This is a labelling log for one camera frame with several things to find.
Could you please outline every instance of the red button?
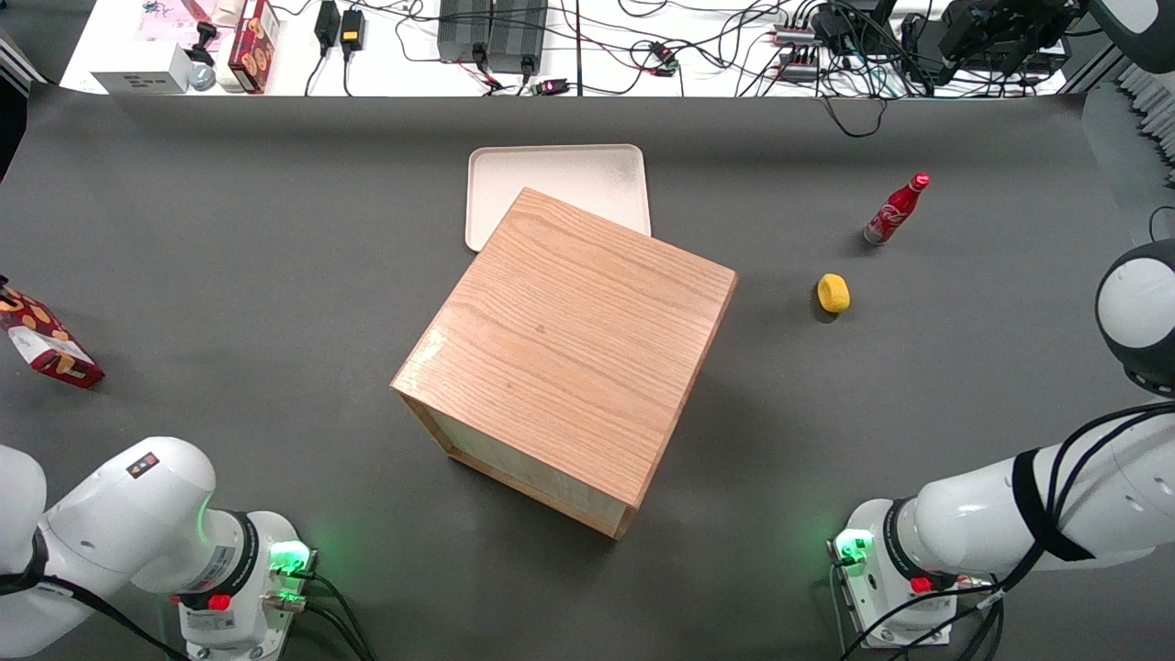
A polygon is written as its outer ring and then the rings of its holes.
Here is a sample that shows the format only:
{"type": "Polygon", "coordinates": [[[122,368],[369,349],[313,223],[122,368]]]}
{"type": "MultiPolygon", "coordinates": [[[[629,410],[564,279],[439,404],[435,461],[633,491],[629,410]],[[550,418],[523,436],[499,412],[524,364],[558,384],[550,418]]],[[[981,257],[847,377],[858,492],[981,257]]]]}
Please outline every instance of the red button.
{"type": "Polygon", "coordinates": [[[909,580],[909,589],[914,591],[914,594],[922,594],[934,589],[934,584],[926,576],[914,576],[909,580]]]}

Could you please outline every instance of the coca-cola bottle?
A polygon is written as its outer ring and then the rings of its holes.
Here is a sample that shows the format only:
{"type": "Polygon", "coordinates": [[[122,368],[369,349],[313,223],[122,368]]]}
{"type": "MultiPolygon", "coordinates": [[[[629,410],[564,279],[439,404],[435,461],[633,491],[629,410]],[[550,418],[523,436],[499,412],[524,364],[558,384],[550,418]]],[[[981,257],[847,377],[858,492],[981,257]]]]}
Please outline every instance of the coca-cola bottle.
{"type": "Polygon", "coordinates": [[[909,183],[889,195],[881,210],[873,216],[873,220],[865,225],[865,240],[874,245],[880,245],[893,236],[893,232],[901,227],[902,222],[914,213],[918,205],[918,195],[931,184],[931,175],[920,171],[909,180],[909,183]]]}

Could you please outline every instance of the white tray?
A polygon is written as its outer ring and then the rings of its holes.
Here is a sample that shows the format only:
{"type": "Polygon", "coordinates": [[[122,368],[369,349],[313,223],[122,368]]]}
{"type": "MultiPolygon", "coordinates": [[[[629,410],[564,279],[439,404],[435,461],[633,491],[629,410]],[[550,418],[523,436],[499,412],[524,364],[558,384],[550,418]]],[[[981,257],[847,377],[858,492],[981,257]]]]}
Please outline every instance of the white tray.
{"type": "Polygon", "coordinates": [[[481,250],[523,188],[652,236],[645,155],[633,144],[483,147],[469,155],[465,244],[481,250]]]}

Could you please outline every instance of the gray table surface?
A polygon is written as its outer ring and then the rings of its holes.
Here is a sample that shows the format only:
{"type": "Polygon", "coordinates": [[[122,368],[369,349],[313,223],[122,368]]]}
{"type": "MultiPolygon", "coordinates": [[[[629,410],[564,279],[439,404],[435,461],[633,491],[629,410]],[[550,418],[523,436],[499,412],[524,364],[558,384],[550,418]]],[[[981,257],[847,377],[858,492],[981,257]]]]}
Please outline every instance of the gray table surface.
{"type": "MultiPolygon", "coordinates": [[[[837,107],[857,129],[878,110],[837,107]]],[[[1129,241],[1080,113],[899,102],[850,140],[801,100],[40,88],[0,186],[0,271],[109,377],[76,391],[0,351],[0,443],[41,461],[51,500],[143,437],[199,445],[213,505],[288,515],[384,660],[835,659],[824,540],[854,506],[1146,400],[1093,318],[1129,241]],[[388,390],[472,258],[469,153],[592,142],[639,146],[653,234],[741,276],[618,544],[446,460],[388,390]],[[918,169],[914,218],[864,249],[918,169]],[[833,322],[811,302],[826,271],[853,294],[833,322]]],[[[999,657],[1169,657],[1169,558],[1030,576],[999,657]]],[[[115,602],[155,623],[157,601],[115,602]]],[[[92,618],[39,659],[159,656],[92,618]]],[[[348,656],[301,618],[286,657],[348,656]]]]}

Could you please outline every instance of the yellow sponge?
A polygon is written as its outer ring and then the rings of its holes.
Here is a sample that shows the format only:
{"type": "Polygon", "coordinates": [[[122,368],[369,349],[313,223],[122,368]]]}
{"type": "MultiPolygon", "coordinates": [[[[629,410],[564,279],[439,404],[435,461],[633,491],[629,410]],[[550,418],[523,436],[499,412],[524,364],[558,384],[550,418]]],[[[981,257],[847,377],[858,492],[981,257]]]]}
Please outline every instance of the yellow sponge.
{"type": "Polygon", "coordinates": [[[835,272],[824,274],[815,285],[815,295],[820,298],[820,306],[832,313],[848,309],[848,284],[835,272]]]}

